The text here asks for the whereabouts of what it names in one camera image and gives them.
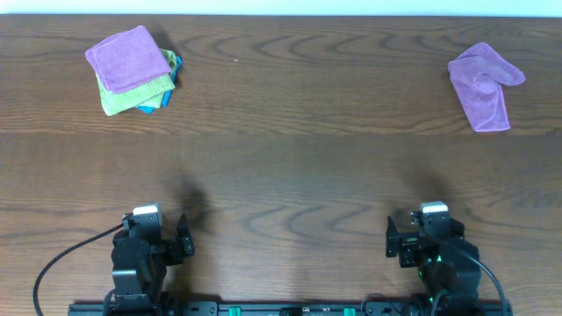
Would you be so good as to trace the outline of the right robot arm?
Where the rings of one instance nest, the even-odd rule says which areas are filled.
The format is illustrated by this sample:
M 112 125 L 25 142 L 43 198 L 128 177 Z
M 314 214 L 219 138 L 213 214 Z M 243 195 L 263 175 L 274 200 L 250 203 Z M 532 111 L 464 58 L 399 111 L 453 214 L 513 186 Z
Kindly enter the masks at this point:
M 416 232 L 401 233 L 387 220 L 385 255 L 402 268 L 416 268 L 427 296 L 411 312 L 469 315 L 476 312 L 480 267 L 478 248 L 465 240 L 465 226 L 448 215 L 413 214 Z

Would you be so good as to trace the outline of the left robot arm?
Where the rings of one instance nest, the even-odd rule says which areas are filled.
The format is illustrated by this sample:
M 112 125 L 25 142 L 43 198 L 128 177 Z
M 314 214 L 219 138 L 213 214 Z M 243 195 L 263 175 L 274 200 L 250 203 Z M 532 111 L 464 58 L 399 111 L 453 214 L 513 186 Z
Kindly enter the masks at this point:
M 169 266 L 195 253 L 188 220 L 182 215 L 173 237 L 164 239 L 159 216 L 128 213 L 113 237 L 114 289 L 104 315 L 181 315 L 182 306 L 162 290 Z

